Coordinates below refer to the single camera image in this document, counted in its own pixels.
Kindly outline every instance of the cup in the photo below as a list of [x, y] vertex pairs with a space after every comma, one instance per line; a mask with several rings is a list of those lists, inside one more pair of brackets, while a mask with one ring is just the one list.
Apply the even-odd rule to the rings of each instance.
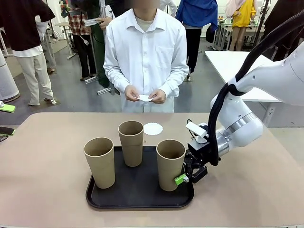
[[177, 185], [174, 179], [181, 174], [186, 148], [173, 139], [160, 142], [157, 147], [158, 181], [165, 191], [174, 191]]
[[111, 187], [115, 182], [113, 142], [104, 137], [92, 139], [85, 144], [84, 153], [97, 187]]
[[124, 163], [136, 167], [143, 159], [143, 125], [137, 121], [126, 121], [118, 127], [123, 148]]

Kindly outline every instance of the tray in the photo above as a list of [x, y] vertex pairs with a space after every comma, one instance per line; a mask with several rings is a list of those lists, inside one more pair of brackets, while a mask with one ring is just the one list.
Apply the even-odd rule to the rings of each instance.
[[86, 200], [98, 209], [181, 208], [194, 196], [192, 183], [182, 183], [175, 191], [166, 192], [158, 184], [156, 147], [144, 146], [142, 163], [128, 167], [121, 147], [114, 147], [115, 183], [108, 189], [96, 187], [91, 177]]

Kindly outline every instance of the blue jacket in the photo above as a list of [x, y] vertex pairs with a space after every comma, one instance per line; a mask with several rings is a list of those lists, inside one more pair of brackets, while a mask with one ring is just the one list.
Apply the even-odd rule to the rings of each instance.
[[203, 27], [211, 23], [211, 30], [218, 27], [216, 0], [181, 0], [176, 19], [186, 25]]

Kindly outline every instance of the shirt collar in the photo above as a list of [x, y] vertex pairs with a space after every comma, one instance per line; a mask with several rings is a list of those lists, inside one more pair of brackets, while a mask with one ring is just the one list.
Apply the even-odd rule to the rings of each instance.
[[[162, 11], [160, 9], [157, 9], [154, 21], [151, 24], [151, 26], [149, 27], [149, 29], [147, 30], [147, 32], [154, 31], [154, 30], [156, 30], [156, 28], [166, 30], [164, 21], [165, 20], [163, 18]], [[137, 30], [139, 30], [139, 25], [137, 24], [134, 11], [133, 11], [133, 9], [130, 9], [129, 13], [127, 15], [127, 19], [126, 19], [126, 28], [129, 28], [132, 26], [134, 26]]]

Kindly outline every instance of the hand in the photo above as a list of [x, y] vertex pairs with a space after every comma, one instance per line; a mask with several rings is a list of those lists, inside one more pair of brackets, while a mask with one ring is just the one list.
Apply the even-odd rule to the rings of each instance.
[[153, 98], [153, 100], [151, 100], [152, 102], [156, 104], [163, 104], [165, 103], [167, 96], [161, 89], [156, 89], [150, 94], [149, 99], [151, 98]]
[[133, 85], [128, 85], [124, 90], [125, 98], [128, 101], [139, 101], [137, 97], [139, 97], [136, 88]]
[[106, 18], [96, 18], [96, 21], [100, 22], [99, 27], [101, 30], [105, 30], [113, 19], [111, 17]]
[[92, 33], [92, 28], [90, 26], [86, 27], [85, 29], [86, 29], [85, 31], [87, 33], [90, 33], [90, 34]]

